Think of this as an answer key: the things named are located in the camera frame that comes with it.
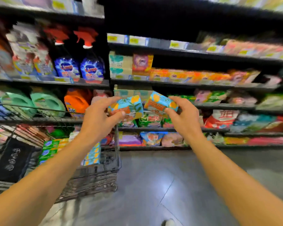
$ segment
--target purple package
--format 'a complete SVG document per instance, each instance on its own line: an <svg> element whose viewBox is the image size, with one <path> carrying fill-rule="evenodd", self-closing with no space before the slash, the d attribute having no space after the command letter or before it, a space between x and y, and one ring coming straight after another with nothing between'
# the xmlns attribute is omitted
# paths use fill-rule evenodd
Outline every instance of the purple package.
<svg viewBox="0 0 283 226"><path fill-rule="evenodd" d="M141 146L142 141L137 133L123 133L119 132L119 146Z"/></svg>

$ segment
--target gray tile floor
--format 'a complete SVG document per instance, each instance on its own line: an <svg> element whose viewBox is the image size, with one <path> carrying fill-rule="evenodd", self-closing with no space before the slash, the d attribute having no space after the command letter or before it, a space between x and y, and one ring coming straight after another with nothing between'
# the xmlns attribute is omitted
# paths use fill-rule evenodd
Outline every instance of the gray tile floor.
<svg viewBox="0 0 283 226"><path fill-rule="evenodd" d="M283 199L283 150L224 153ZM42 226L238 225L191 151L121 152L115 193L53 205Z"/></svg>

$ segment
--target shoe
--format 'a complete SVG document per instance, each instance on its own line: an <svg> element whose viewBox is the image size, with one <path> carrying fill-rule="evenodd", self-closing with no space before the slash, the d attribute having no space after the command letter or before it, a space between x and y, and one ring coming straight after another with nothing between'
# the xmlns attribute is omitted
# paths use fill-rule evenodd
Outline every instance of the shoe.
<svg viewBox="0 0 283 226"><path fill-rule="evenodd" d="M167 220L165 226L176 226L173 219Z"/></svg>

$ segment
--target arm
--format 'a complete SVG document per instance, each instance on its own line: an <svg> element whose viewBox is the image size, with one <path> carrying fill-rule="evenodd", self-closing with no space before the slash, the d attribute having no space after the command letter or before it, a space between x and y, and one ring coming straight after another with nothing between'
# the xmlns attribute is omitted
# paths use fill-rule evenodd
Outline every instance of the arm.
<svg viewBox="0 0 283 226"><path fill-rule="evenodd" d="M283 201L204 137L198 109L187 99L170 97L182 108L166 109L175 129L188 141L216 192L242 226L283 226Z"/></svg>
<svg viewBox="0 0 283 226"><path fill-rule="evenodd" d="M101 99L86 109L78 136L62 151L0 194L0 226L38 226L91 148L123 119L105 109L121 99Z"/></svg>

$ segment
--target blue spray bottle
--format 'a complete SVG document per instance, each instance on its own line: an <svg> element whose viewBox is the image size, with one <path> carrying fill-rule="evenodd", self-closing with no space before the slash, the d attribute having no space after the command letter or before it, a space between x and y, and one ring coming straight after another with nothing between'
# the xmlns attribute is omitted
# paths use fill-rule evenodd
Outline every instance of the blue spray bottle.
<svg viewBox="0 0 283 226"><path fill-rule="evenodd" d="M74 31L74 34L85 42L83 48L86 49L87 56L80 65L83 79L87 83L102 83L104 79L104 66L102 60L93 51L92 43L95 39L90 32Z"/></svg>
<svg viewBox="0 0 283 226"><path fill-rule="evenodd" d="M51 34L55 38L55 45L59 56L59 58L55 60L55 68L58 75L60 77L72 78L75 82L79 81L79 67L70 53L64 47L63 41L69 38L68 35L59 29L45 29L44 31Z"/></svg>

